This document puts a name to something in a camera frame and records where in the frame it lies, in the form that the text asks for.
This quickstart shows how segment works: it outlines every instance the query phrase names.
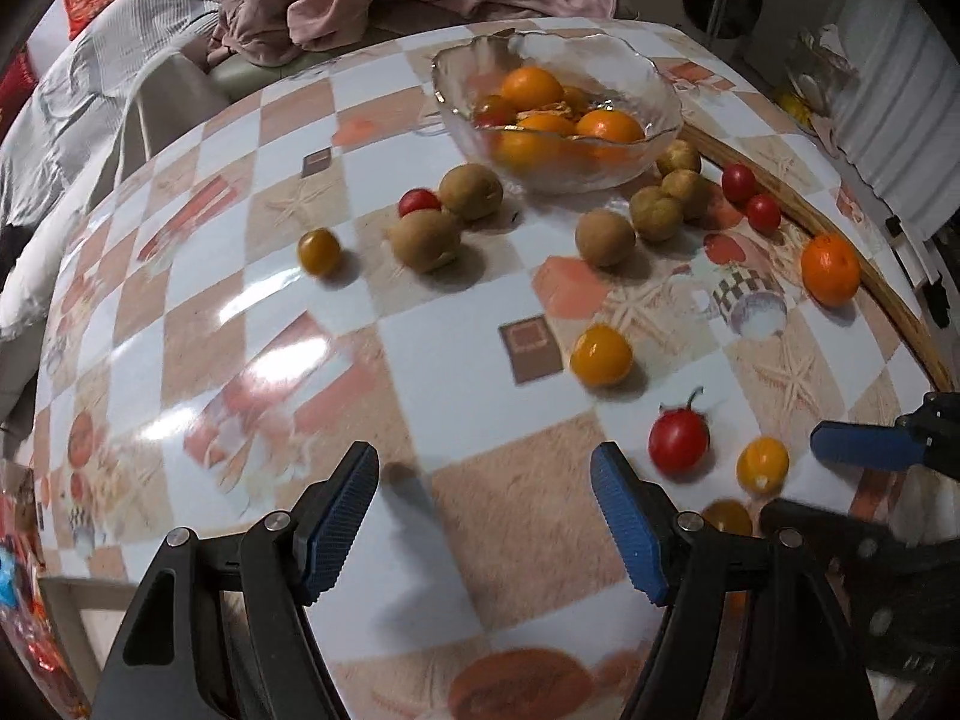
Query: corrugated white panel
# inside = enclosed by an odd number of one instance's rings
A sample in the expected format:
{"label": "corrugated white panel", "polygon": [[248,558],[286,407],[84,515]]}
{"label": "corrugated white panel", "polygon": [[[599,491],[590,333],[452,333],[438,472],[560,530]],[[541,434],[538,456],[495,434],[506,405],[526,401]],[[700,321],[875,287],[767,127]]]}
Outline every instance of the corrugated white panel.
{"label": "corrugated white panel", "polygon": [[916,0],[847,0],[837,26],[860,72],[833,103],[838,146],[926,241],[960,208],[960,64]]}

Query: bolt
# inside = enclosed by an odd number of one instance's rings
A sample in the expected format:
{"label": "bolt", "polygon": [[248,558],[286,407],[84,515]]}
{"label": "bolt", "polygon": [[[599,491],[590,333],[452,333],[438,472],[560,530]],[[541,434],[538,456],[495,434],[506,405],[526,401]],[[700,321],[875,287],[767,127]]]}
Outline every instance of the bolt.
{"label": "bolt", "polygon": [[864,538],[863,541],[856,546],[856,554],[861,560],[870,560],[870,558],[877,553],[878,547],[880,547],[880,545],[877,544],[875,538]]}
{"label": "bolt", "polygon": [[696,533],[704,527],[704,519],[697,512],[680,512],[677,514],[677,524],[683,531]]}
{"label": "bolt", "polygon": [[282,531],[290,524],[290,514],[287,512],[272,512],[267,514],[263,521],[264,527],[271,532]]}
{"label": "bolt", "polygon": [[174,528],[167,533],[167,543],[172,547],[181,547],[190,541],[190,532],[186,528]]}
{"label": "bolt", "polygon": [[870,635],[873,637],[882,637],[890,630],[890,623],[894,621],[893,610],[889,607],[880,607],[870,618]]}
{"label": "bolt", "polygon": [[779,538],[779,542],[783,546],[790,547],[790,549],[803,546],[803,536],[800,535],[800,531],[793,528],[784,528],[776,534],[776,537]]}

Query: glass bowl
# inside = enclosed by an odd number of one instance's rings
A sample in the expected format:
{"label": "glass bowl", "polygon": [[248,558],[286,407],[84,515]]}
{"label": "glass bowl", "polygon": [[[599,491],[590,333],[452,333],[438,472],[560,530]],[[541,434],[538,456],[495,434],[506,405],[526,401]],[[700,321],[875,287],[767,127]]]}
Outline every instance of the glass bowl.
{"label": "glass bowl", "polygon": [[[524,65],[580,87],[594,106],[631,114],[642,123],[645,139],[612,143],[520,127],[474,127],[470,113],[477,100],[495,94],[504,76]],[[654,63],[606,34],[477,37],[438,53],[433,89],[440,117],[467,159],[491,167],[508,185],[536,193],[582,193],[630,181],[656,162],[683,125],[680,99]]]}

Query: starfish print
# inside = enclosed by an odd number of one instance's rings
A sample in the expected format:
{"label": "starfish print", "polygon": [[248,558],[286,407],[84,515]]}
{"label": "starfish print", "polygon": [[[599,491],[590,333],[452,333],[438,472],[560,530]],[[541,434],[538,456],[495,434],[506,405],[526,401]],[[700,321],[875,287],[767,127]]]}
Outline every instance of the starfish print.
{"label": "starfish print", "polygon": [[813,368],[815,357],[808,354],[799,360],[795,349],[785,341],[781,342],[784,351],[781,365],[767,365],[766,362],[757,362],[754,367],[761,379],[769,384],[780,385],[784,388],[784,405],[779,414],[779,424],[784,424],[794,409],[794,404],[805,404],[810,413],[817,415],[820,404],[814,394],[810,382],[806,379]]}
{"label": "starfish print", "polygon": [[673,335],[654,318],[653,312],[664,304],[664,284],[646,285],[641,289],[614,287],[607,295],[605,312],[610,313],[610,324],[622,333],[637,327],[664,351],[680,351]]}
{"label": "starfish print", "polygon": [[269,209],[272,211],[280,211],[280,214],[274,221],[275,227],[280,227],[288,218],[293,218],[304,230],[308,230],[314,226],[313,220],[310,218],[309,206],[314,200],[321,197],[330,188],[330,185],[328,184],[313,190],[306,190],[304,189],[305,186],[306,182],[301,180],[296,185],[296,194],[294,194],[293,197],[269,200],[267,202]]}

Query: checkered tablecloth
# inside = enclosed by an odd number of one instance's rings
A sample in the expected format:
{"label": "checkered tablecloth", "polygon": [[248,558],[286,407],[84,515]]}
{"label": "checkered tablecloth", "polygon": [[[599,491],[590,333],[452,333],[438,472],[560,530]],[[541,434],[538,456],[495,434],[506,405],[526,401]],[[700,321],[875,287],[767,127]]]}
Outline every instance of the checkered tablecloth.
{"label": "checkered tablecloth", "polygon": [[[546,647],[589,674],[580,712],[606,720],[659,613],[627,581],[590,492],[597,443],[619,442],[681,509],[733,497],[756,511],[733,469],[749,440],[778,436],[786,496],[882,517],[895,480],[828,469],[809,432],[823,418],[890,423],[928,377],[862,290],[841,316],[806,297],[796,228],[772,244],[718,201],[709,229],[648,252],[643,274],[598,275],[577,258],[569,200],[510,197],[502,220],[464,234],[456,266],[430,278],[397,266],[384,242],[397,199],[463,160],[437,131],[431,59],[506,26],[602,30],[653,57],[690,122],[827,214],[916,310],[813,143],[672,28],[546,19],[360,50],[180,138],[73,242],[22,450],[52,573],[137,581],[172,527],[243,530],[367,440],[382,484],[339,584],[309,610],[354,716],[443,716],[464,666]],[[349,251],[326,283],[296,261],[318,226]],[[634,346],[642,375],[626,389],[586,391],[562,364],[529,373],[562,355],[520,363],[545,338],[568,352],[596,320]],[[647,434],[661,403],[695,386],[712,456],[696,482],[672,482]]]}

